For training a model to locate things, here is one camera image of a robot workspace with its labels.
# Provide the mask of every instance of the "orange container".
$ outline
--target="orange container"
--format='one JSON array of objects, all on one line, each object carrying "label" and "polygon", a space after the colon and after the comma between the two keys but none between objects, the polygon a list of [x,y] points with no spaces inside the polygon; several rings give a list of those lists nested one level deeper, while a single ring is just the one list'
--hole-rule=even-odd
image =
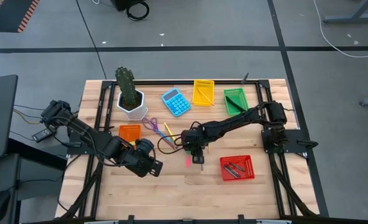
[{"label": "orange container", "polygon": [[119,137],[125,139],[128,142],[135,141],[141,138],[141,125],[139,124],[128,124],[120,125]]}]

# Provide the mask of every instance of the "white cable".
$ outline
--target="white cable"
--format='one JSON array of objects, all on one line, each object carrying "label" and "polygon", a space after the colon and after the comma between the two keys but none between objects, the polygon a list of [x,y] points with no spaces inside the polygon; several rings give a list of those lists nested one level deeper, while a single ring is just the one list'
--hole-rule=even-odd
[{"label": "white cable", "polygon": [[368,55],[365,55],[365,56],[356,56],[356,55],[349,55],[349,54],[346,54],[344,53],[343,51],[339,50],[337,47],[335,47],[333,44],[331,44],[327,38],[325,37],[325,35],[323,34],[323,31],[322,31],[322,20],[321,20],[321,15],[320,15],[320,10],[318,9],[318,6],[316,5],[316,0],[314,0],[314,5],[315,5],[315,9],[316,9],[316,13],[318,14],[318,18],[320,19],[320,30],[321,30],[321,34],[323,36],[323,38],[325,39],[325,41],[331,46],[333,47],[335,50],[337,50],[338,52],[344,54],[345,56],[348,56],[348,57],[352,57],[352,58],[368,58]]}]

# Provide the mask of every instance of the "potted cactus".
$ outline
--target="potted cactus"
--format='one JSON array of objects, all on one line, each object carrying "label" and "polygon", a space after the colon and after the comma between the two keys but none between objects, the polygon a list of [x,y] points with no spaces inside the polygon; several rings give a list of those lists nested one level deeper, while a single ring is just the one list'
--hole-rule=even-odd
[{"label": "potted cactus", "polygon": [[146,116],[148,107],[145,105],[144,94],[136,90],[131,70],[124,67],[115,72],[117,85],[121,89],[117,97],[117,107],[126,114],[128,120],[139,120]]}]

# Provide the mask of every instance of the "floor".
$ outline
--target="floor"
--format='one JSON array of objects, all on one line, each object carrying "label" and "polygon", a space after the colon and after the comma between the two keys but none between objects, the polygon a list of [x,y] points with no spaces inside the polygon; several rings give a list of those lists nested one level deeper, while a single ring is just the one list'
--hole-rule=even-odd
[{"label": "floor", "polygon": [[[358,104],[368,97],[368,58],[309,48],[328,46],[312,0],[147,0],[151,12],[140,22],[106,6],[108,0],[78,2],[108,79],[120,65],[137,79],[242,78],[247,72],[249,78],[286,78],[295,101],[298,92],[311,139],[320,144],[314,152],[329,215],[368,219],[368,107]],[[317,3],[322,15],[343,15],[359,1]],[[278,19],[283,41],[278,41],[272,18]],[[323,30],[334,45],[353,47],[347,53],[368,55],[368,24],[330,24]],[[285,60],[278,47],[283,44],[306,48],[289,50]],[[76,110],[85,80],[104,79],[75,0],[40,0],[23,33],[0,32],[0,76],[13,73],[19,76],[16,104],[38,108],[65,100]],[[43,127],[13,115],[11,129],[29,137]],[[34,144],[11,137],[65,154],[53,139]],[[63,130],[58,137],[66,137]],[[22,169],[44,169],[55,179],[61,175],[30,163]],[[22,179],[38,179],[37,173]],[[59,187],[38,182],[24,188],[22,198],[34,189],[43,197],[23,201],[20,221],[53,218]]]}]

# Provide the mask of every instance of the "yellow basket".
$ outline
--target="yellow basket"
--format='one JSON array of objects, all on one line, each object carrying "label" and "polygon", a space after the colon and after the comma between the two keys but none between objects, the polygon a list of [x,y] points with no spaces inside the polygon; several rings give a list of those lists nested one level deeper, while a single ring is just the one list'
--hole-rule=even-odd
[{"label": "yellow basket", "polygon": [[200,93],[197,89],[199,89],[202,93],[205,94],[208,99],[214,103],[214,81],[212,80],[195,80],[194,81],[194,90],[192,94],[192,102],[197,106],[211,106],[211,103]]}]

